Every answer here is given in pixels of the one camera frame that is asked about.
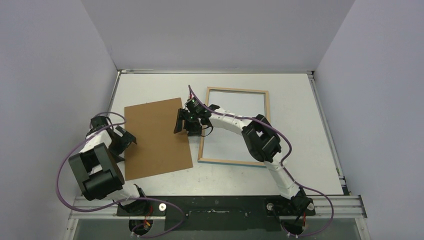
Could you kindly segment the brown cardboard backing board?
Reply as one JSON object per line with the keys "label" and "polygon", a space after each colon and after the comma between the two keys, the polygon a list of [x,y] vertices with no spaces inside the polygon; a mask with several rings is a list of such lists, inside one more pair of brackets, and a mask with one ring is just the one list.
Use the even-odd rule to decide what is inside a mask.
{"label": "brown cardboard backing board", "polygon": [[124,108],[124,128],[136,137],[136,144],[124,152],[127,181],[193,167],[187,134],[174,133],[181,108],[180,98]]}

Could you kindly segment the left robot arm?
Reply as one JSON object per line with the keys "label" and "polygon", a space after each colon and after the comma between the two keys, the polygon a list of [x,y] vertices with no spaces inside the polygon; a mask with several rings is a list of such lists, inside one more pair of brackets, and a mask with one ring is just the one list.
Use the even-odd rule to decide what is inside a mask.
{"label": "left robot arm", "polygon": [[144,215],[150,203],[136,184],[125,182],[119,163],[122,154],[137,138],[121,126],[112,126],[108,116],[96,115],[90,120],[90,129],[82,149],[68,158],[82,195],[88,200],[111,200],[128,214]]}

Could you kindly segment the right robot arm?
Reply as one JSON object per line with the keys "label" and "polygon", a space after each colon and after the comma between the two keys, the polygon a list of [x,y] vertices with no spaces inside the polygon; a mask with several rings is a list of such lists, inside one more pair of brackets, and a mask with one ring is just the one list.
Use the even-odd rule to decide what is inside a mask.
{"label": "right robot arm", "polygon": [[224,129],[242,136],[249,154],[263,163],[277,185],[279,195],[265,200],[266,210],[276,216],[313,216],[315,205],[304,189],[290,178],[274,157],[281,153],[281,138],[264,115],[237,115],[218,105],[203,105],[192,97],[177,111],[174,133],[187,131],[189,137],[204,136],[205,129]]}

